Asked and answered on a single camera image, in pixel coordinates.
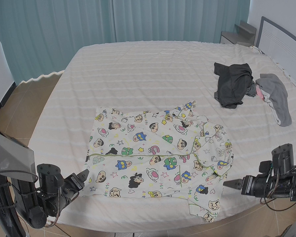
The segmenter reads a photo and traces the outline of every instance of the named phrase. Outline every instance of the floor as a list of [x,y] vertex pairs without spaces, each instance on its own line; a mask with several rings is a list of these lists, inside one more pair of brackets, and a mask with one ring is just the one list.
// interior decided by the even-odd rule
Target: floor
[[[38,81],[22,83],[12,93],[7,103],[0,109],[0,130],[17,138],[28,145],[39,116],[53,91],[61,75],[43,77]],[[282,209],[290,206],[292,202],[286,199],[277,199],[271,206]],[[256,205],[244,212],[211,224],[198,225],[153,233],[135,233],[135,237],[274,237],[296,221],[296,206],[283,211],[275,212],[266,206]],[[57,224],[57,227],[33,229],[22,223],[24,228],[28,227],[31,237],[113,237],[114,233],[104,233]],[[132,233],[116,234],[118,237],[132,236]],[[0,237],[4,237],[0,227]]]

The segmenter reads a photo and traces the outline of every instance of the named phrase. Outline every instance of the striped bed sheet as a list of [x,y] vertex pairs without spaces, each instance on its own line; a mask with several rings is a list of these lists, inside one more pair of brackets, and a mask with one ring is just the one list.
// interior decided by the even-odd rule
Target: striped bed sheet
[[[254,80],[274,73],[288,92],[292,125],[276,124],[271,108],[258,96],[243,98],[236,109],[222,108],[213,95],[214,62],[248,63]],[[122,112],[171,110],[190,99],[196,111],[222,124],[233,143],[228,180],[258,174],[278,145],[292,143],[296,164],[296,86],[270,57],[241,45],[184,41],[140,41],[91,45],[73,57],[51,93],[29,143],[35,163],[52,163],[63,176],[80,172],[86,160],[97,107]],[[225,187],[216,220],[244,211],[259,200]],[[205,223],[191,215],[187,200],[79,197],[65,208],[60,223],[107,232],[148,232]]]

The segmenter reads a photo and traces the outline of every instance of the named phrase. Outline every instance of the teal curtain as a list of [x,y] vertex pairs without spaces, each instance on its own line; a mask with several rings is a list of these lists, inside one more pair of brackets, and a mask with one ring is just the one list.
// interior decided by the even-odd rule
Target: teal curtain
[[139,40],[218,43],[250,0],[0,0],[0,41],[16,84],[66,68],[79,48]]

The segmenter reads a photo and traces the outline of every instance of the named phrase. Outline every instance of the headboard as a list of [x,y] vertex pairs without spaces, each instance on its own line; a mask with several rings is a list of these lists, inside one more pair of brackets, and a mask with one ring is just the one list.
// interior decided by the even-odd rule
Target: headboard
[[296,80],[296,36],[262,17],[256,47],[279,63]]

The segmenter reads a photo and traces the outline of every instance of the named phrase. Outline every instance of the bed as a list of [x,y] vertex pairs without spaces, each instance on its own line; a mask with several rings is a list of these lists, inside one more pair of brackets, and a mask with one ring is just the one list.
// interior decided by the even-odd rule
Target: bed
[[[35,152],[36,164],[58,165],[63,176],[82,171],[96,107],[158,112],[191,99],[197,101],[198,113],[222,124],[231,135],[235,156],[228,180],[258,174],[259,163],[270,160],[272,149],[280,144],[293,144],[296,163],[296,81],[288,76],[290,68],[284,70],[281,63],[265,55],[270,50],[280,52],[276,50],[278,43],[284,43],[280,31],[287,33],[265,18],[262,21],[260,49],[184,41],[124,42],[81,48],[55,86],[33,132],[29,147]],[[277,36],[268,24],[277,29]],[[289,52],[286,50],[280,57],[291,57],[291,50],[290,46]],[[259,97],[245,96],[243,105],[236,109],[220,107],[213,97],[218,81],[214,62],[248,63],[254,80],[260,73],[276,74],[287,89],[293,123],[288,127],[277,125],[271,108]],[[216,221],[258,202],[255,197],[242,196],[225,187]],[[163,197],[157,201],[94,195],[76,199],[62,211],[58,222],[106,232],[149,232],[203,224],[205,220],[190,215],[184,199]]]

